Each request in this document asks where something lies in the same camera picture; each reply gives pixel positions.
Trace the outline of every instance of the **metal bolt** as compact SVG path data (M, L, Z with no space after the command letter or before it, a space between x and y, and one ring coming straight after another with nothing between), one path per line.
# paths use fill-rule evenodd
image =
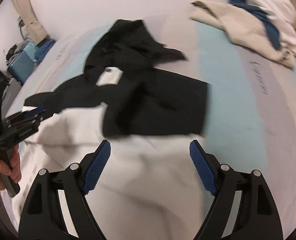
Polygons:
M223 170L223 171L228 171L229 170L229 166L227 164L222 164L220 166L220 168Z
M78 169L79 168L79 164L78 163L72 163L71 165L70 165L70 169L71 170L76 170L76 169Z
M254 175L257 176L257 177L259 177L261 175L261 172L258 171L258 170L254 170Z
M40 176L45 175L46 173L47 173L47 170L46 169L39 170L39 175Z

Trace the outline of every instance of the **clothes on floor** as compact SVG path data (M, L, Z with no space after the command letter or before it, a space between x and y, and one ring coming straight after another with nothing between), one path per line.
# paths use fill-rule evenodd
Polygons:
M47 55L48 51L52 48L52 46L56 43L54 39L51 39L45 42L40 48L35 52L36 64L39 65L44 57Z
M105 137L200 134L208 84L153 68L174 60L185 57L156 42L142 20L118 20L93 47L82 75L54 92L31 96L25 106L44 106L60 113L104 102L108 105L103 117Z
M264 12L260 7L250 5L247 3L246 0L229 0L229 3L245 9L249 13L251 13L253 16L257 17L259 20L262 21L265 29L267 36L273 45L275 49L280 49L280 42L279 42L279 31L278 29L272 24L272 22L268 19L267 13Z

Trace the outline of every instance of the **blue clothing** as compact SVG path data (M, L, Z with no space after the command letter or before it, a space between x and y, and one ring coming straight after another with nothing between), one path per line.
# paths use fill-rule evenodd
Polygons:
M271 23L271 21L267 17L267 14L262 9L260 9L258 6L247 4L246 0L229 0L229 3L236 7L245 9L246 11L250 12L253 16L261 20L265 26L266 33L271 44L275 49L280 49L279 31Z
M51 39L37 49L37 51L35 52L35 59L37 65L39 65L43 61L48 51L52 48L52 46L55 43L56 41L54 39Z

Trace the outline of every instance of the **pile of clothes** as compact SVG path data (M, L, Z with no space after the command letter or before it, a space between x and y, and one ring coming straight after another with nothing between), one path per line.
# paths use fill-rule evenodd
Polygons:
M232 43L290 68L296 58L296 10L290 0L195 1L190 18L227 32Z
M13 45L6 55L8 72L21 84L29 78L48 51L55 44L55 40L44 40L36 46L30 39Z

